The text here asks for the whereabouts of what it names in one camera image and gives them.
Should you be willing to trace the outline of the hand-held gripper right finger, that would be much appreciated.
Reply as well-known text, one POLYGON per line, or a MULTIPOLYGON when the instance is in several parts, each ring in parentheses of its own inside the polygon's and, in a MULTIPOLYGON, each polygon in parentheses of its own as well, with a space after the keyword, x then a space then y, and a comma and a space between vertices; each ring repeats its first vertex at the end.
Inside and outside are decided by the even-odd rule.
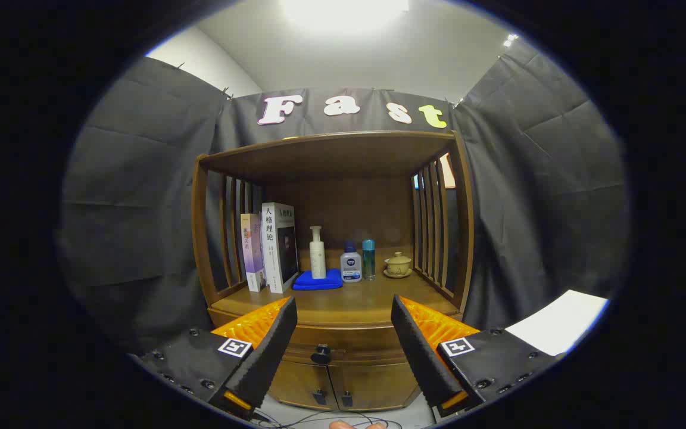
POLYGON ((393 297, 390 318, 417 385, 441 417, 508 396, 563 359, 507 329, 480 331, 403 296, 393 297))

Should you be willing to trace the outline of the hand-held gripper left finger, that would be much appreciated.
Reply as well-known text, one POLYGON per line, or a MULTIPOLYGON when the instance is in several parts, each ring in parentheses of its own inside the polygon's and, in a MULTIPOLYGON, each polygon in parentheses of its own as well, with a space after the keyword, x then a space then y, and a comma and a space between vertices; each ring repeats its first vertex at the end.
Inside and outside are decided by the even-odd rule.
POLYGON ((185 396, 249 421, 269 392, 293 336, 295 301, 282 298, 220 328, 186 329, 132 359, 185 396))

